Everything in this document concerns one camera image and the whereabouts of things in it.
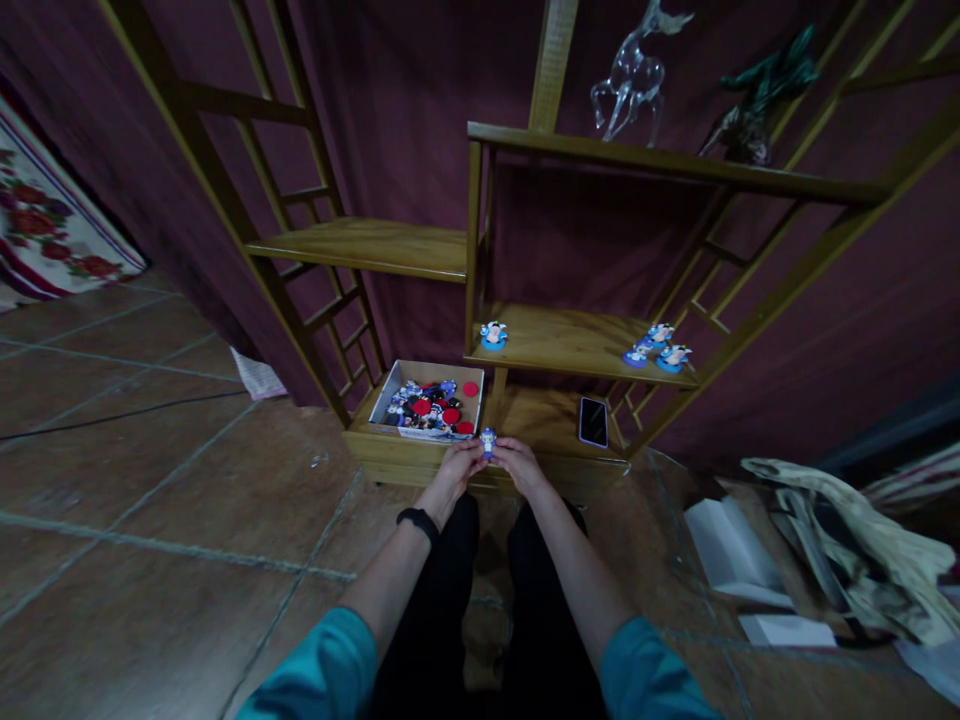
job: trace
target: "black pants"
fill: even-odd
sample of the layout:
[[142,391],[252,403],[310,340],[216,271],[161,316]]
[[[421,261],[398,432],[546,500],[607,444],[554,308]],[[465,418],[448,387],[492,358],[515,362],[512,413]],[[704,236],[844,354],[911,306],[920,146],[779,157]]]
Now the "black pants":
[[[586,534],[583,516],[567,503]],[[377,674],[372,716],[465,717],[461,627],[480,539],[477,501],[460,498],[427,559]],[[504,661],[507,717],[606,717],[600,684],[577,634],[536,518],[525,505],[507,541],[513,637]]]

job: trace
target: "black cable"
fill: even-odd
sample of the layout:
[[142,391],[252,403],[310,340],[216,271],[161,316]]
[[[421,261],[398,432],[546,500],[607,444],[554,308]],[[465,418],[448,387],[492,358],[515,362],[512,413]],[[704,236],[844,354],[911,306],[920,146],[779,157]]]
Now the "black cable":
[[60,432],[62,430],[76,430],[81,427],[89,427],[90,425],[99,425],[102,422],[110,422],[111,420],[120,420],[125,417],[132,417],[133,415],[143,415],[144,413],[153,412],[154,410],[163,410],[163,408],[173,407],[174,405],[183,405],[188,402],[200,402],[202,400],[216,400],[217,398],[222,397],[233,397],[234,395],[246,395],[246,390],[238,390],[233,393],[220,393],[219,395],[205,395],[199,398],[187,398],[186,400],[174,400],[173,402],[163,403],[163,405],[154,405],[153,407],[143,408],[142,410],[134,410],[133,412],[123,413],[122,415],[111,415],[110,417],[100,418],[99,420],[88,420],[84,423],[77,423],[76,425],[61,425],[57,428],[47,428],[46,430],[33,430],[28,433],[18,433],[17,435],[6,435],[0,437],[0,442],[4,440],[16,440],[17,438],[22,437],[32,437],[34,435],[46,435],[50,432]]

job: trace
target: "shelf board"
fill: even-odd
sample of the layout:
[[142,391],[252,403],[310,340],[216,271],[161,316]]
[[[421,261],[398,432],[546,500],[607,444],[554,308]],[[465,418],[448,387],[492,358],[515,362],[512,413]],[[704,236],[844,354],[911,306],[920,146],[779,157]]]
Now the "shelf board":
[[[405,445],[412,443],[415,445],[425,445],[430,448],[436,448],[437,443],[429,440],[415,440],[412,438],[400,438],[393,434],[384,434],[377,430],[376,425],[369,422],[370,413],[373,412],[373,406],[380,397],[380,391],[383,385],[378,385],[374,392],[370,393],[364,402],[354,413],[353,421],[350,423],[349,433],[364,436],[376,436],[381,438],[390,438],[402,441]],[[565,390],[548,390],[541,388],[531,388],[524,385],[507,384],[502,403],[500,404],[500,417],[502,421],[495,428],[498,435],[505,437],[516,437],[527,443],[538,455],[555,455],[564,457],[576,457],[588,460],[598,460],[604,463],[620,466],[626,469],[627,461],[618,454],[618,448],[598,448],[593,445],[587,445],[580,442],[577,438],[577,429],[580,415],[579,393],[568,392]],[[493,398],[484,395],[484,403],[481,407],[479,432],[485,427],[485,423],[492,423],[489,419],[488,411],[493,406]],[[613,443],[614,434],[610,432],[611,443]],[[384,462],[389,462],[391,455],[384,458]]]
[[466,238],[459,230],[341,217],[246,248],[251,255],[465,283]]
[[507,344],[497,352],[485,349],[480,344],[482,323],[476,323],[476,344],[465,360],[567,375],[699,386],[696,373],[688,365],[673,375],[657,367],[653,353],[641,370],[623,362],[623,353],[650,328],[645,320],[507,302],[494,303],[485,320],[497,320],[507,326]]
[[890,197],[882,185],[829,180],[815,175],[753,167],[670,150],[603,142],[595,138],[467,123],[471,140],[508,151],[625,167],[664,177],[729,185],[743,192],[839,205],[879,205]]

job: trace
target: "green figurine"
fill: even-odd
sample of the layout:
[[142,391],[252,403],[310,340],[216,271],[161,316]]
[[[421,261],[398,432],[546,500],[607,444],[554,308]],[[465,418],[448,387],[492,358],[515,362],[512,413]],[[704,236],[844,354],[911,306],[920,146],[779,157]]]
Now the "green figurine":
[[799,97],[820,76],[807,54],[812,37],[813,25],[808,25],[780,52],[737,77],[720,78],[724,90],[745,90],[747,94],[713,124],[698,155],[706,155],[721,142],[727,146],[725,160],[748,165],[770,164],[768,118],[780,102]]

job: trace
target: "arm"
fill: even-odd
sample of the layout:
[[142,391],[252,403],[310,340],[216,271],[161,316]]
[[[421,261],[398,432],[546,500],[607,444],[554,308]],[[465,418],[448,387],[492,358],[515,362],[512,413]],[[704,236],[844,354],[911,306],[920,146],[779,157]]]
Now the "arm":
[[[482,456],[483,447],[476,438],[451,446],[437,477],[414,505],[426,511],[440,532],[467,489],[467,479],[487,466]],[[378,666],[429,555],[430,540],[406,520],[340,599],[340,606],[353,610],[370,629],[377,645]]]
[[[479,440],[451,446],[437,476],[414,507],[423,509],[443,531],[467,479],[487,465]],[[340,604],[244,703],[240,720],[358,717],[362,715],[430,540],[404,521],[350,585]]]
[[683,661],[637,616],[530,448],[497,438],[493,454],[530,503],[611,717],[718,718]]

